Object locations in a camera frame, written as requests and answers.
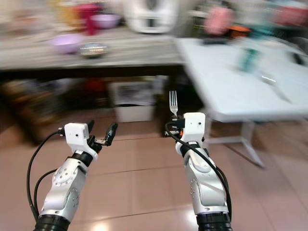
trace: metal bowl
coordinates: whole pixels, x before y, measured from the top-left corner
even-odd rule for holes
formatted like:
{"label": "metal bowl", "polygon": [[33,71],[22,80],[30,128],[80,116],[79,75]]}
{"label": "metal bowl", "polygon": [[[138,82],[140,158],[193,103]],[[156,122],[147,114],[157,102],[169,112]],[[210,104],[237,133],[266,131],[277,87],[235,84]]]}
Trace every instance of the metal bowl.
{"label": "metal bowl", "polygon": [[88,42],[80,47],[80,54],[86,58],[99,58],[107,53],[107,46],[101,42]]}

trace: tile floor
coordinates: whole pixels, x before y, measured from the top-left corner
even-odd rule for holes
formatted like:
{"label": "tile floor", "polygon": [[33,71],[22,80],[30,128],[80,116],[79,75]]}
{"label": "tile floor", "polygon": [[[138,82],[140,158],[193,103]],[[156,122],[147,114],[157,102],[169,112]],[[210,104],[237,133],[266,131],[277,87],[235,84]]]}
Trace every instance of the tile floor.
{"label": "tile floor", "polygon": [[[93,134],[109,120],[99,118]],[[69,230],[196,231],[189,186],[174,141],[160,138],[154,122],[119,127],[113,145],[104,148],[90,166]],[[26,169],[35,148],[21,144],[17,133],[11,127],[0,135],[0,231],[34,227],[26,199]],[[233,230],[307,231],[307,127],[292,122],[261,124],[255,137],[265,170],[238,154],[246,153],[240,144],[210,147],[211,157],[229,181]],[[34,162],[31,186],[69,154],[63,139],[48,142]],[[48,177],[40,186],[39,207],[50,182]]]}

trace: fork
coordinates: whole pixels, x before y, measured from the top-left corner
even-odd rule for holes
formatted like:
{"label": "fork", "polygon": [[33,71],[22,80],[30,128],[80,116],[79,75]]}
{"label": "fork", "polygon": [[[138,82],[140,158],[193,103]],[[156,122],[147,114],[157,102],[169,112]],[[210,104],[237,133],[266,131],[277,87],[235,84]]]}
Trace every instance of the fork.
{"label": "fork", "polygon": [[169,91],[169,107],[170,111],[176,116],[178,112],[178,99],[177,99],[177,92],[175,90]]}

